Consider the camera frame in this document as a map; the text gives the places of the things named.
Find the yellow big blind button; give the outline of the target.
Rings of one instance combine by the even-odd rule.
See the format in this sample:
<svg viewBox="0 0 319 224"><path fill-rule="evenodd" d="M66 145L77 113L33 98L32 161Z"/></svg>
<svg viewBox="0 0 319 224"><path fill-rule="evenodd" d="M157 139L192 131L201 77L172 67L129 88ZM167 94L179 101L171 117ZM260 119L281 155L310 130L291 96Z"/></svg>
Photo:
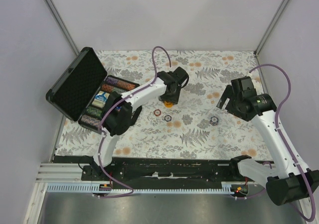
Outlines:
<svg viewBox="0 0 319 224"><path fill-rule="evenodd" d="M164 102L165 107L171 108L173 106L173 103L171 102Z"/></svg>

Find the blue 10 poker chip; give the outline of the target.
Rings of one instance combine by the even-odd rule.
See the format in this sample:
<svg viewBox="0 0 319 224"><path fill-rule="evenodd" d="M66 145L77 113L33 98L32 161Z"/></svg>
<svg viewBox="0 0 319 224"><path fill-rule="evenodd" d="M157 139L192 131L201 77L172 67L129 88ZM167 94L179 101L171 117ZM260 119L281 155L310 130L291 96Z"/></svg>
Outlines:
<svg viewBox="0 0 319 224"><path fill-rule="evenodd" d="M170 121L172 120L172 117L167 114L167 115L164 116L164 120L165 120L166 122L170 122Z"/></svg>

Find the blue 10 chip stack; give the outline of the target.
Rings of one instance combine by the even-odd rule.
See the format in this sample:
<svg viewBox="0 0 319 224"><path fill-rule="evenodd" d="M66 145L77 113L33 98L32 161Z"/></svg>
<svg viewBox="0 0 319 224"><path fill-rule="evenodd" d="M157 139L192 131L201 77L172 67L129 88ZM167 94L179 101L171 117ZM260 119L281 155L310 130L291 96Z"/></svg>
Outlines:
<svg viewBox="0 0 319 224"><path fill-rule="evenodd" d="M211 125L216 126L216 125L218 125L218 123L219 123L219 118L218 118L218 117L212 116L212 117L210 118L210 124L211 124Z"/></svg>

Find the blue card deck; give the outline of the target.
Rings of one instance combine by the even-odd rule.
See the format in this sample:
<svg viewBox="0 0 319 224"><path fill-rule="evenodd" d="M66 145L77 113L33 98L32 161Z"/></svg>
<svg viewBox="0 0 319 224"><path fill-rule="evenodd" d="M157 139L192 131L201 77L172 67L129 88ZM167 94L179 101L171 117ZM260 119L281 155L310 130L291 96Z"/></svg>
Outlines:
<svg viewBox="0 0 319 224"><path fill-rule="evenodd" d="M102 109L105 106L108 97L109 97L109 93L104 91L99 91L98 94L95 95L92 101L92 105Z"/></svg>

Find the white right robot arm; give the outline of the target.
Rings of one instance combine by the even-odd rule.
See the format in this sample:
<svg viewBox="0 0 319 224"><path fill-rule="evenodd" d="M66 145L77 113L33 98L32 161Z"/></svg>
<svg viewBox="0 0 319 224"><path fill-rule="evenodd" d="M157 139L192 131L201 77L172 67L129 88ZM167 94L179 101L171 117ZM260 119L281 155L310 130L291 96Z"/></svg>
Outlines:
<svg viewBox="0 0 319 224"><path fill-rule="evenodd" d="M258 95L252 85L244 89L227 85L217 104L219 109L223 106L228 113L257 128L275 164L274 168L267 168L249 155L234 157L228 168L232 180L247 177L257 182L277 206L308 198L317 189L318 170L309 168L290 140L282 140L284 130L275 123L277 107L268 94Z"/></svg>

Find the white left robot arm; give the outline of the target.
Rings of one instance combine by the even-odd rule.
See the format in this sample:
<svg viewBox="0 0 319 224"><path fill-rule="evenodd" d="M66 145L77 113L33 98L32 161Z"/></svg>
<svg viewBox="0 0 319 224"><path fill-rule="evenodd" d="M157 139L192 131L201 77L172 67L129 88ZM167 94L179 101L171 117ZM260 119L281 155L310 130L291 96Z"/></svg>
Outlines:
<svg viewBox="0 0 319 224"><path fill-rule="evenodd" d="M110 174L108 165L116 144L122 134L135 124L138 118L138 109L148 101L159 98L163 103L176 105L180 91L189 81L189 74L181 67L173 72L161 71L153 80L137 88L118 94L112 92L106 102L106 112L98 125L102 139L98 151L93 156L96 165L92 174L98 180L106 180Z"/></svg>

